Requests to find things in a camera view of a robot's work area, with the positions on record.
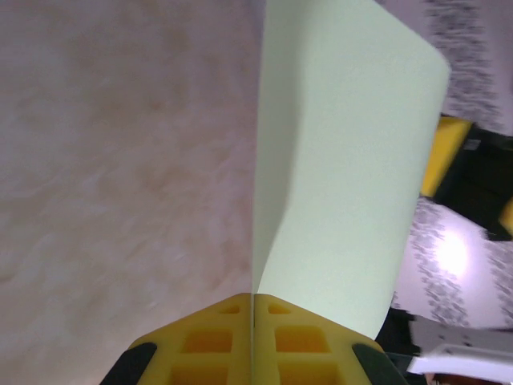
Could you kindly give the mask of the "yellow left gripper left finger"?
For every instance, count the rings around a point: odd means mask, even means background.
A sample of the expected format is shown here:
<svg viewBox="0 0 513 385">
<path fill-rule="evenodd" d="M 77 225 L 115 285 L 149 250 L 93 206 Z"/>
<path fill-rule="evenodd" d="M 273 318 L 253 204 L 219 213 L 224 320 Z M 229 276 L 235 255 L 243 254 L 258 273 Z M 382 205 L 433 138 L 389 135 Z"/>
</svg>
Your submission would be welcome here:
<svg viewBox="0 0 513 385">
<path fill-rule="evenodd" d="M 251 294 L 136 339 L 99 385 L 252 385 Z"/>
</svg>

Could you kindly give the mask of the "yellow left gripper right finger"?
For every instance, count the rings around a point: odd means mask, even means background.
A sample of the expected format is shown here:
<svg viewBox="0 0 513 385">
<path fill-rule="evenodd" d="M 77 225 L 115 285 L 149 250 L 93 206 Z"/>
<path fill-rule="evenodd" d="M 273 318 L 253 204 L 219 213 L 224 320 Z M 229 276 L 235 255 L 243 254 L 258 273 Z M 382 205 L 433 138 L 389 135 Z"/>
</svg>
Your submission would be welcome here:
<svg viewBox="0 0 513 385">
<path fill-rule="evenodd" d="M 254 296 L 253 385 L 409 385 L 371 338 L 267 294 Z"/>
</svg>

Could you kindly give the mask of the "light green paper sheet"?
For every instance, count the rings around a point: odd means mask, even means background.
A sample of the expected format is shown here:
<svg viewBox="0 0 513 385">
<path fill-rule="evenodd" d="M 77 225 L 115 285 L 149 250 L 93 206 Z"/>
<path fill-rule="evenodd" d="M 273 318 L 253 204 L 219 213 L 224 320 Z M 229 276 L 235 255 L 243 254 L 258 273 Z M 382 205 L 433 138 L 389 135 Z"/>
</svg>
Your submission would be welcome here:
<svg viewBox="0 0 513 385">
<path fill-rule="evenodd" d="M 254 293 L 376 337 L 449 77 L 376 0 L 266 0 Z"/>
</svg>

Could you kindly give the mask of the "aluminium right side rail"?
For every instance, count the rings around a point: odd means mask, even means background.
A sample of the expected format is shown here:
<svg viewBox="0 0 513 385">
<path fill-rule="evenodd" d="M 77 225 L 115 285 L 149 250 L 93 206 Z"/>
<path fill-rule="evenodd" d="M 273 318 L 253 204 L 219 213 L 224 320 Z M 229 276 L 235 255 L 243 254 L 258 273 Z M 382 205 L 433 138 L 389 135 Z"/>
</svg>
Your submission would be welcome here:
<svg viewBox="0 0 513 385">
<path fill-rule="evenodd" d="M 513 383 L 513 332 L 447 326 L 417 317 L 410 334 L 420 348 L 407 368 L 410 373 Z"/>
</svg>

